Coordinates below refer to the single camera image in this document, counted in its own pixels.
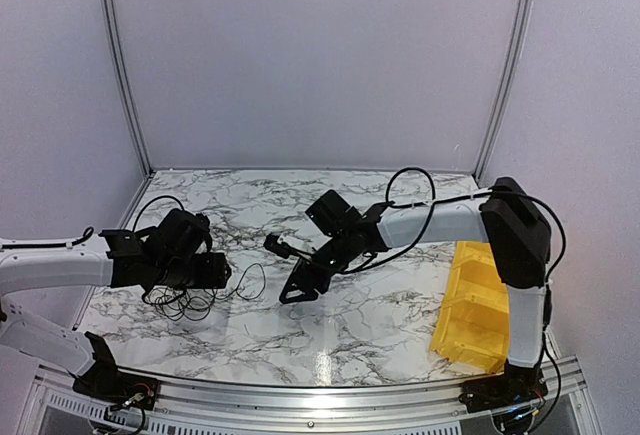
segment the black mounting bracket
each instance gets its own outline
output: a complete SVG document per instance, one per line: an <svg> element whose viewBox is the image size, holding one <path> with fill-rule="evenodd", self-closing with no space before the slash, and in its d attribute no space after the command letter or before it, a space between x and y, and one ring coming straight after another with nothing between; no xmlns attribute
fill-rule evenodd
<svg viewBox="0 0 640 435"><path fill-rule="evenodd" d="M462 383L460 403L469 413L526 403L549 393L539 366L520 368L505 364L504 373Z"/></svg>
<svg viewBox="0 0 640 435"><path fill-rule="evenodd" d="M91 332L86 332L85 336L91 342L96 362L87 373L75 377L73 391L116 405L122 404L136 393L143 393L145 397L136 402L135 406L153 410L160 382L155 378L121 372L104 339Z"/></svg>

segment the yellow plastic bin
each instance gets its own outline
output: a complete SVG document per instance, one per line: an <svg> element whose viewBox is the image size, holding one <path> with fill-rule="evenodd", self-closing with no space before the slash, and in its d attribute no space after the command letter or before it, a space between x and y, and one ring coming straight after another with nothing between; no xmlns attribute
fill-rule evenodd
<svg viewBox="0 0 640 435"><path fill-rule="evenodd" d="M458 243L429 349L487 373L502 370L509 350L509 298L488 243Z"/></svg>

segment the white wall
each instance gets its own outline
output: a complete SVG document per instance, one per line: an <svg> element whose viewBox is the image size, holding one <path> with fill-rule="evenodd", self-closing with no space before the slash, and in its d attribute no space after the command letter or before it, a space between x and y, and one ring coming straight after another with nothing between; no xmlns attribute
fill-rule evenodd
<svg viewBox="0 0 640 435"><path fill-rule="evenodd" d="M100 0L0 0L0 237L114 226L142 182ZM82 287L16 294L68 324ZM34 362L0 357L0 431L13 433Z"/></svg>
<svg viewBox="0 0 640 435"><path fill-rule="evenodd" d="M554 207L569 250L553 332L605 433L640 430L640 0L535 0L485 183Z"/></svg>
<svg viewBox="0 0 640 435"><path fill-rule="evenodd" d="M157 167L471 171L517 0L115 0Z"/></svg>

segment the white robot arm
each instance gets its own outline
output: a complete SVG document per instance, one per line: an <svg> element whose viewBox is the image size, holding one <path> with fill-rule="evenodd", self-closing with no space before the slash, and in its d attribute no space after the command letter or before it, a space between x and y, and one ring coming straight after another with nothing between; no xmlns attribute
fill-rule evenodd
<svg viewBox="0 0 640 435"><path fill-rule="evenodd" d="M505 372L465 382L460 401L470 412L506 406L546 395L540 375L543 333L551 316L547 286L551 227L520 186L500 178L482 193L394 206L378 203L364 214L329 190L306 214L330 240L314 253L302 252L271 234L265 248L299 258L280 301L310 301L329 289L336 274L353 274L386 263L417 244L445 241L489 242L502 281L507 285L510 346ZM357 268L363 254L403 248L382 261L372 258Z"/></svg>
<svg viewBox="0 0 640 435"><path fill-rule="evenodd" d="M196 253L202 244L206 252ZM77 240L0 239L0 344L66 369L80 393L117 402L113 394L126 393L141 380L117 370L105 341L30 313L9 294L68 285L141 285L146 291L157 285L224 288L231 270L224 254L211 252L211 245L209 220L178 209L158 227L136 233L105 230L94 235L91 229ZM142 382L154 385L153 379Z"/></svg>

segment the white marble tabletop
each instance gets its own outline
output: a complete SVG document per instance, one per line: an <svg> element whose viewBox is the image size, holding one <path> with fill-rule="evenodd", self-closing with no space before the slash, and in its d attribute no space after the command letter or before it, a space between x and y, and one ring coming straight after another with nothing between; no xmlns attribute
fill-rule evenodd
<svg viewBox="0 0 640 435"><path fill-rule="evenodd" d="M252 263L263 265L264 293L255 301L217 302L199 322L163 318L140 300L142 289L96 289L81 331L103 335L120 365L199 379L283 385L378 385L479 373L429 352L455 246L421 246L380 268L335 276L314 302L281 305L278 296L293 268L263 249L279 232L302 247L326 240L304 210L333 188L361 211L384 198L391 173L354 171L162 171L140 207L171 194L187 210L211 219L214 249L226 253L235 287ZM438 197L477 189L470 176L435 175ZM406 174L392 198L421 200L428 184ZM150 207L140 227L157 224L173 208ZM259 269L247 273L243 293L262 285Z"/></svg>

